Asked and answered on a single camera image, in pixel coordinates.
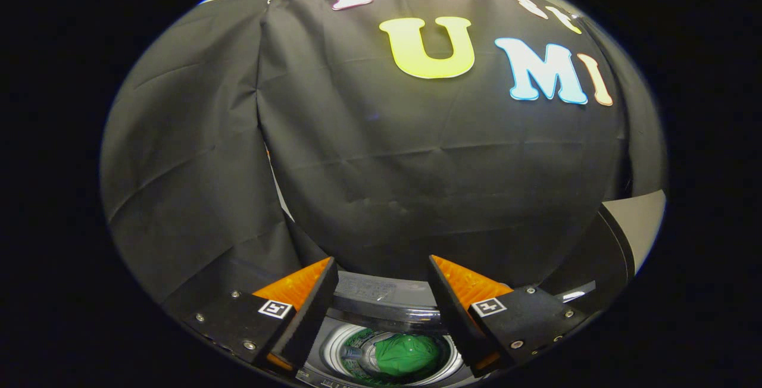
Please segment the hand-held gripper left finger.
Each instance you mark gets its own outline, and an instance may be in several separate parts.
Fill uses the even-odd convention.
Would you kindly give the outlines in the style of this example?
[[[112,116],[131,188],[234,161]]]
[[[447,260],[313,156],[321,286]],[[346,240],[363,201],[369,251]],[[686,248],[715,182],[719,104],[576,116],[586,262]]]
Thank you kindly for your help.
[[[236,361],[293,377],[307,361],[338,284],[333,257],[253,293],[231,291],[182,322]]]

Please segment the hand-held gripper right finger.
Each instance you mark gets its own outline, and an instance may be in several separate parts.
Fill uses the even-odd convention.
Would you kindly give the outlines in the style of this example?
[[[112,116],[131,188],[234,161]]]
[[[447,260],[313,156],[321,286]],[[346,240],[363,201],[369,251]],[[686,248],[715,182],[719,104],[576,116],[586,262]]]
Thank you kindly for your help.
[[[507,287],[439,256],[428,260],[441,322],[476,377],[525,365],[589,320],[534,285]]]

